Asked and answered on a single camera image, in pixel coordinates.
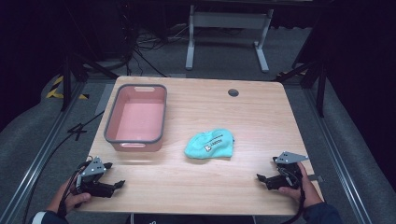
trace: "black cable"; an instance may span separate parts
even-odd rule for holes
[[[94,119],[97,119],[99,116],[103,115],[104,112],[105,112],[105,111],[102,111],[100,114],[96,115],[93,119],[90,119],[90,120],[89,120],[88,122],[86,122],[85,124],[82,124],[82,127],[88,125],[88,124],[91,123]],[[56,150],[57,150],[67,139],[69,139],[71,136],[73,136],[73,134],[75,134],[75,133],[77,133],[77,132],[72,132],[72,133],[70,133],[69,135],[67,135],[66,138],[65,138],[60,144],[58,144],[58,146],[57,146],[55,149],[52,150],[52,152],[49,154],[49,156],[47,157],[47,159],[44,161],[43,168],[41,169],[41,171],[38,172],[37,179],[35,180],[35,183],[34,183],[33,186],[32,186],[32,190],[30,191],[29,199],[28,199],[28,202],[27,202],[27,204],[26,204],[25,212],[24,212],[24,215],[23,215],[22,224],[26,223],[27,214],[28,214],[28,212],[29,212],[29,206],[30,206],[30,203],[32,202],[32,198],[33,198],[33,195],[34,195],[34,192],[35,192],[35,187],[36,187],[36,185],[37,185],[37,183],[38,183],[38,179],[39,179],[40,176],[43,174],[44,168],[47,166],[48,162],[50,161],[50,158],[53,156],[53,154],[55,154]]]
[[[129,68],[129,62],[126,64],[126,76],[129,77],[131,75],[132,71]]]
[[[140,63],[139,63],[139,61],[136,59],[136,57],[134,57],[134,59],[136,60],[136,62],[137,62],[137,67],[138,67],[139,70],[140,70],[140,76],[142,76],[142,75],[143,75],[143,69],[142,69],[142,67],[140,67]]]
[[[134,49],[134,52],[137,53],[137,55],[139,55],[146,63],[148,63],[148,65],[150,65],[158,74],[160,74],[163,77],[169,77],[166,74],[160,72],[157,68],[155,68],[149,61],[146,60],[145,57],[143,57],[143,54],[141,52],[139,52],[138,50]]]
[[[68,191],[70,190],[70,186],[72,185],[72,183],[73,183],[73,181],[74,181],[74,179],[75,179],[77,174],[78,174],[78,170],[73,172],[72,176],[69,179],[69,183],[67,183],[67,187],[64,190],[64,195],[62,196],[62,199],[59,202],[58,212],[57,212],[58,217],[65,218],[66,215],[67,215],[67,209],[66,209],[65,201],[66,201],[67,196],[69,196]]]
[[[188,26],[183,28],[181,31],[179,31],[178,33],[176,33],[175,36],[172,37],[168,37],[166,39],[166,41],[161,41],[161,39],[157,38],[155,35],[151,34],[151,33],[142,33],[141,35],[150,35],[149,37],[138,37],[139,38],[143,38],[143,40],[140,41],[140,44],[144,44],[144,43],[148,43],[148,42],[152,42],[152,46],[150,47],[143,47],[141,45],[139,45],[139,41],[137,41],[137,46],[139,49],[144,50],[144,51],[148,51],[148,50],[152,50],[152,49],[160,49],[163,46],[169,45],[169,44],[173,44],[176,43],[177,41],[179,41],[180,39],[183,38],[183,36],[187,33],[188,31]]]
[[[298,211],[296,213],[296,215],[294,215],[294,217],[292,217],[291,219],[282,222],[282,224],[290,224],[295,222],[301,215],[301,213],[304,211],[304,202],[305,202],[305,191],[303,189],[303,181],[301,181],[301,179],[297,178],[297,176],[295,176],[292,172],[286,170],[286,169],[282,169],[283,172],[287,173],[288,175],[291,175],[292,178],[296,179],[297,184],[300,186],[300,201],[299,201],[299,207],[298,207]]]

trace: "pink tray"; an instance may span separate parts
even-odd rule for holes
[[[121,86],[105,128],[107,142],[118,151],[158,151],[163,144],[166,93],[163,85]]]

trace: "table top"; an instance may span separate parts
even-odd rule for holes
[[[167,89],[163,146],[157,152],[119,152],[104,138],[117,90],[129,83],[162,84]],[[239,95],[230,96],[230,89],[238,90]],[[231,158],[196,160],[185,156],[184,149],[194,135],[216,128],[233,134]],[[279,175],[272,158],[283,151],[306,155],[287,95],[279,83],[119,77],[90,156],[113,163],[100,182],[126,182],[112,198],[95,197],[80,210],[294,215],[297,203],[276,190],[268,190],[256,176]],[[308,174],[313,174],[310,161],[303,164]]]

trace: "human hand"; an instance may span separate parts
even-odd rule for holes
[[[59,203],[61,202],[61,199],[64,196],[64,191],[67,188],[69,180],[70,179],[68,179],[59,187],[58,191],[56,192],[55,196],[52,198],[52,201],[50,202],[49,206],[47,207],[47,210],[52,211],[54,213],[58,213]],[[74,184],[71,185],[70,190],[67,192],[67,193],[70,192],[70,194],[67,196],[66,200],[64,201],[67,213],[73,210],[76,204],[86,203],[91,198],[91,194],[89,193],[73,194],[73,191],[75,191]]]
[[[304,208],[309,207],[314,204],[317,204],[317,203],[323,203],[320,196],[318,195],[317,190],[315,189],[315,186],[309,180],[308,174],[306,173],[306,170],[305,170],[305,167],[303,166],[303,164],[300,162],[297,162],[297,165],[300,167],[301,174],[303,175],[302,183],[303,183],[303,190],[305,192]],[[287,187],[281,187],[278,189],[278,191],[281,194],[284,194],[284,195],[287,195],[287,196],[293,198],[297,202],[300,201],[300,197],[301,197],[300,188],[292,189],[292,188],[287,188]]]

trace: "table leg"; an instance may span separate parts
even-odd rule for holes
[[[194,6],[190,7],[190,22],[189,22],[189,47],[187,49],[186,69],[191,70],[194,60]]]
[[[262,68],[262,71],[264,73],[268,73],[269,68],[267,61],[265,60],[264,52],[262,51],[262,46],[264,45],[264,40],[268,33],[268,28],[271,23],[273,12],[274,12],[273,9],[268,10],[267,18],[264,22],[264,25],[262,26],[262,38],[260,39],[260,42],[259,41],[254,42],[254,48],[256,50],[257,57],[259,58],[260,67]]]

